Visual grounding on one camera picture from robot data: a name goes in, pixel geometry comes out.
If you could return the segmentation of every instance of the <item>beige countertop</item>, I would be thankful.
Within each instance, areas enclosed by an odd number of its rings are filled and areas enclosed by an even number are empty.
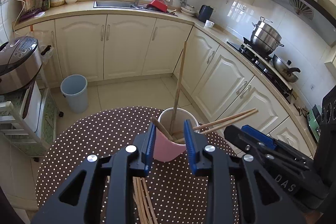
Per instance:
[[[176,12],[178,15],[172,16],[164,13],[151,12],[147,10],[133,10],[133,9],[124,9],[124,8],[93,8],[94,1],[80,1],[74,4],[65,4],[59,7],[50,8],[45,12],[45,15],[41,17],[32,18],[30,20],[18,23],[15,25],[15,30],[24,28],[29,25],[33,25],[39,22],[69,17],[69,16],[79,16],[79,15],[91,15],[91,14],[123,14],[123,15],[136,15],[136,16],[147,16],[155,17],[167,20],[173,20],[177,22],[182,22],[190,24],[203,31],[224,48],[226,48],[230,53],[232,53],[236,58],[238,58],[245,66],[247,66],[272,92],[272,94],[278,99],[281,105],[286,109],[291,119],[294,121],[295,125],[298,127],[303,138],[305,139],[312,155],[314,156],[316,151],[316,143],[314,142],[313,137],[311,136],[306,119],[301,115],[299,116],[296,108],[289,104],[286,99],[281,95],[281,93],[274,87],[274,85],[256,68],[254,67],[242,54],[233,49],[230,45],[227,44],[227,41],[240,44],[242,41],[239,41],[232,34],[215,28],[209,29],[204,28],[204,23],[200,22],[197,18],[186,16],[180,12]]]

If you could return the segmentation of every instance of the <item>round table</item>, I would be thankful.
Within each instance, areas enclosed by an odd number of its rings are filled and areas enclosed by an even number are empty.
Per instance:
[[[46,202],[88,155],[109,156],[132,144],[137,134],[147,131],[150,117],[158,118],[161,112],[161,109],[141,106],[105,110],[80,119],[66,129],[58,136],[41,163],[36,184],[38,206],[41,207]],[[230,155],[235,155],[226,141],[217,134],[208,134],[207,137],[209,143]],[[170,162],[153,160],[146,184],[159,224],[204,222],[207,177],[193,176],[187,158],[185,152]],[[233,214],[235,223],[238,224],[238,204],[233,177],[231,185]],[[140,224],[136,208],[134,211],[135,222]]]

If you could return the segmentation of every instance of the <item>range hood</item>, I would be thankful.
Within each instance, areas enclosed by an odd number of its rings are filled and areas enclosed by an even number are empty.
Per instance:
[[[317,0],[273,0],[296,14],[324,41],[333,46],[336,41],[336,20]]]

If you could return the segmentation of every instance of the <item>green appliance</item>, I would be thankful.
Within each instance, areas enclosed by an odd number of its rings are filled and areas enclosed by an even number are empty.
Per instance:
[[[318,143],[320,139],[321,112],[321,106],[314,105],[314,107],[307,113],[308,129],[316,143]]]

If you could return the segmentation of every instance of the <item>blue trash can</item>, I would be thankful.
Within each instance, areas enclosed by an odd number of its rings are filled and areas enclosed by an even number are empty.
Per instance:
[[[61,92],[73,112],[82,113],[89,106],[87,79],[83,75],[70,75],[65,78],[61,84]]]

